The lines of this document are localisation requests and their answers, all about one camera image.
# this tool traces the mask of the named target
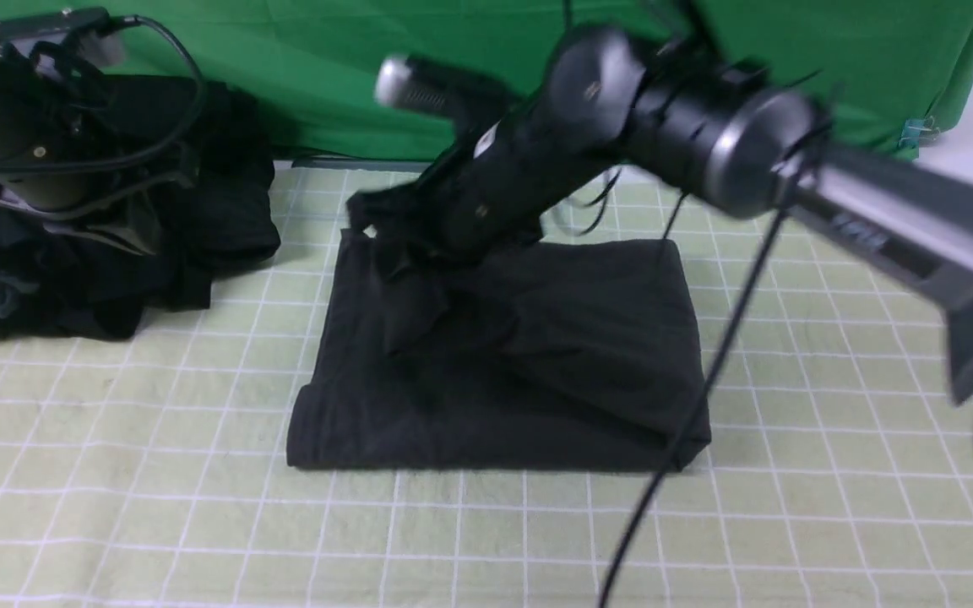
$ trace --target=black garment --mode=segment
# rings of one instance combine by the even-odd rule
[[[115,103],[105,117],[136,147],[163,138],[193,93],[193,82],[179,78],[121,76],[111,83]],[[273,257],[280,246],[268,197],[273,155],[256,100],[210,85],[204,114],[185,141],[200,155],[199,183],[150,190],[165,227],[154,257],[52,235],[28,216],[0,208],[0,339],[128,339],[146,307],[209,307],[217,274]]]
[[[693,305],[666,245],[660,276],[659,242],[513,245],[442,270],[344,231],[287,464],[655,469],[703,383]],[[710,442],[702,408],[677,470]]]

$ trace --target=black cable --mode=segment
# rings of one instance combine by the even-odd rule
[[[783,88],[784,89],[794,89],[795,86],[799,86],[801,84],[805,84],[806,82],[808,82],[810,80],[814,80],[814,78],[816,78],[818,76],[821,76],[821,73],[822,72],[823,72],[823,70],[821,70],[821,69],[813,70],[813,72],[807,73],[806,76],[800,77],[798,80],[794,80],[794,81],[788,82],[788,84],[784,84],[783,85]]]
[[[154,30],[157,34],[161,35],[163,39],[170,43],[174,47],[175,52],[182,58],[186,63],[187,68],[190,72],[190,77],[193,78],[194,89],[193,101],[190,103],[190,107],[186,110],[186,114],[182,115],[182,119],[178,121],[178,124],[166,135],[165,138],[160,139],[159,142],[146,147],[146,149],[141,149],[134,151],[134,153],[127,155],[119,155],[119,157],[112,157],[108,159],[101,160],[85,160],[85,161],[67,161],[67,162],[55,162],[49,163],[49,165],[4,165],[0,163],[0,176],[8,176],[8,174],[31,174],[32,176],[61,176],[61,174],[77,174],[77,173],[101,173],[104,171],[116,171],[120,169],[127,169],[130,166],[143,165],[144,163],[157,158],[158,155],[165,153],[171,146],[175,145],[186,131],[189,131],[193,124],[197,121],[198,117],[201,116],[201,112],[204,111],[205,101],[209,97],[209,85],[206,84],[204,75],[201,74],[201,68],[198,67],[197,62],[193,60],[192,55],[186,50],[186,47],[175,37],[170,30],[168,30],[163,24],[155,22],[153,19],[148,19],[148,17],[143,17],[140,15],[132,15],[127,17],[118,17],[112,21],[111,28],[104,32],[106,35],[113,34],[113,32],[121,30],[130,30],[133,27],[145,26],[150,30]]]
[[[788,218],[789,210],[791,210],[791,200],[794,198],[795,189],[798,187],[799,181],[806,174],[813,174],[819,179],[819,170],[821,170],[821,166],[823,165],[825,151],[829,142],[831,142],[831,134],[833,134],[834,107],[838,103],[839,97],[842,96],[842,91],[843,84],[836,84],[834,86],[828,103],[823,107],[818,107],[818,119],[815,120],[814,127],[811,128],[810,132],[802,136],[798,144],[792,146],[791,153],[788,154],[788,158],[793,155],[801,155],[801,162],[798,168],[796,168],[795,173],[788,178],[785,187],[781,188],[776,194],[775,200],[773,201],[773,208],[776,212],[772,218],[772,223],[769,224],[769,228],[764,234],[764,241],[761,242],[760,250],[757,252],[757,257],[753,260],[753,266],[749,269],[745,285],[742,286],[742,293],[738,297],[738,303],[734,306],[734,311],[731,312],[730,320],[727,322],[723,338],[720,339],[719,347],[715,350],[715,357],[711,362],[711,366],[709,366],[708,374],[705,378],[704,385],[700,388],[699,396],[690,404],[690,408],[686,411],[686,415],[682,418],[682,423],[678,427],[677,434],[667,443],[667,447],[664,450],[663,464],[652,475],[649,484],[644,488],[644,493],[641,494],[640,500],[637,501],[637,507],[633,508],[632,514],[629,516],[629,522],[626,524],[625,532],[618,541],[618,547],[611,558],[611,565],[606,570],[603,588],[599,593],[599,608],[607,608],[609,605],[611,592],[617,583],[618,574],[622,571],[622,564],[625,563],[625,557],[629,552],[629,547],[633,544],[633,539],[636,538],[637,531],[640,529],[641,520],[644,519],[648,508],[651,507],[652,501],[655,499],[655,494],[659,491],[663,480],[671,472],[671,469],[673,469],[673,459],[675,459],[678,449],[681,447],[682,440],[690,434],[693,425],[698,419],[700,407],[706,403],[708,396],[711,395],[711,390],[715,388],[715,381],[718,380],[723,368],[725,368],[726,357],[730,354],[731,346],[733,346],[734,339],[737,337],[738,329],[742,326],[742,320],[745,317],[749,300],[752,299],[753,293],[756,291],[757,281],[760,280],[764,265],[768,262],[772,246],[775,245],[775,240],[779,237],[780,230]],[[675,210],[676,214],[684,198],[684,195],[679,197],[679,203]]]
[[[754,259],[752,269],[749,270],[745,287],[742,287],[740,299],[738,299],[737,306],[734,307],[734,313],[731,315],[731,320],[727,324],[725,334],[723,334],[723,338],[719,343],[719,349],[715,351],[715,358],[708,369],[708,376],[705,378],[704,385],[700,389],[699,396],[686,411],[686,415],[682,418],[682,422],[678,427],[678,432],[667,443],[667,448],[663,454],[663,464],[652,475],[652,480],[645,487],[644,494],[641,494],[637,507],[633,509],[633,514],[629,517],[625,534],[622,535],[621,541],[618,542],[618,548],[614,551],[610,568],[606,570],[606,580],[603,581],[603,588],[599,595],[599,608],[607,608],[609,605],[614,584],[617,581],[618,574],[622,570],[622,563],[625,562],[629,547],[633,544],[633,538],[637,535],[637,530],[640,529],[641,520],[644,519],[648,508],[651,507],[652,500],[655,499],[655,494],[660,489],[660,484],[663,484],[663,480],[668,473],[671,473],[673,466],[675,466],[673,465],[673,461],[675,461],[681,443],[688,437],[693,423],[698,419],[700,408],[708,400],[711,389],[715,387],[715,381],[718,380],[723,368],[725,368],[726,357],[730,354],[738,328],[742,326],[742,319],[744,318],[746,307],[749,305],[749,299],[753,296],[753,292],[756,291],[754,288],[757,287],[757,280],[761,276],[761,270],[764,270],[764,265],[768,262],[772,246],[775,245],[776,237],[779,237],[780,228],[783,227],[787,216],[788,208],[780,207],[772,219],[772,224],[769,225],[768,232],[764,236],[764,242],[761,243],[760,251],[757,253],[757,258]]]
[[[563,27],[565,31],[569,31],[573,28],[573,0],[561,0],[561,17],[563,17]],[[555,218],[555,224],[557,227],[561,228],[561,231],[565,232],[565,235],[570,237],[584,237],[591,234],[595,228],[602,224],[603,218],[606,218],[606,206],[610,203],[609,197],[611,191],[614,189],[614,185],[617,184],[618,178],[622,176],[622,168],[619,166],[617,171],[614,172],[614,177],[607,177],[606,173],[603,174],[603,189],[599,191],[598,195],[594,199],[588,201],[588,203],[581,203],[578,200],[574,200],[573,197],[565,197],[567,203],[572,204],[573,207],[579,207],[582,209],[591,209],[595,205],[599,205],[599,213],[595,215],[595,219],[592,220],[590,226],[584,228],[580,231],[571,231],[570,227],[559,219],[559,211],[557,211],[557,206],[552,208],[552,215]]]
[[[686,203],[688,193],[680,193],[678,200],[675,201],[675,210],[671,212],[671,218],[667,220],[667,227],[663,230],[660,237],[660,249],[655,255],[655,276],[661,277],[660,270],[663,269],[663,258],[667,253],[667,238],[671,235],[671,230],[675,227],[675,220],[678,220],[678,212],[682,210],[682,204]]]
[[[607,197],[609,197],[611,190],[614,188],[614,184],[617,183],[618,178],[621,176],[622,176],[622,170],[618,169],[618,173],[615,173],[614,177],[611,178],[609,182],[607,182],[605,187],[603,187],[603,192],[599,193],[599,196],[595,197],[594,201],[591,201],[590,204],[582,204],[582,207],[584,207],[585,209],[590,209],[591,207],[594,207],[597,201],[602,201],[602,203],[599,204],[599,212],[595,213],[595,219],[592,220],[591,224],[588,225],[588,227],[584,228],[583,230],[571,231],[570,227],[568,227],[567,224],[565,224],[562,220],[559,219],[559,213],[560,213],[559,205],[553,205],[553,207],[551,207],[551,212],[553,214],[553,219],[555,219],[555,224],[557,224],[557,227],[561,228],[561,231],[565,232],[565,235],[570,237],[586,237],[590,235],[591,232],[595,230],[595,228],[599,227],[599,224],[602,224],[603,218],[605,218],[606,216],[606,206],[610,203]]]

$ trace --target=silver cap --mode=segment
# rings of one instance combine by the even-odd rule
[[[406,55],[389,55],[378,70],[378,81],[374,85],[374,100],[379,105],[391,108],[401,107],[401,100],[412,78],[412,68],[408,66]]]

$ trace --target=binder clip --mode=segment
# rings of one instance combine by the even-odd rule
[[[900,142],[896,149],[918,149],[922,144],[929,144],[941,135],[941,128],[934,126],[933,117],[912,118],[903,124],[900,131]]]

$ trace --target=green screen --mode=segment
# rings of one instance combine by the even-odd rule
[[[275,143],[372,159],[424,160],[451,141],[447,124],[377,107],[385,55],[421,53],[498,74],[528,92],[563,32],[561,0],[104,0],[112,14],[158,19],[211,79],[259,97]],[[904,120],[947,130],[973,81],[973,0],[703,0],[732,58],[756,57],[776,80],[822,69],[806,89],[845,86],[837,136],[896,150]],[[58,11],[63,0],[0,0],[0,19]],[[574,0],[580,20],[649,34],[636,0]],[[183,74],[148,31],[125,34],[120,70]]]

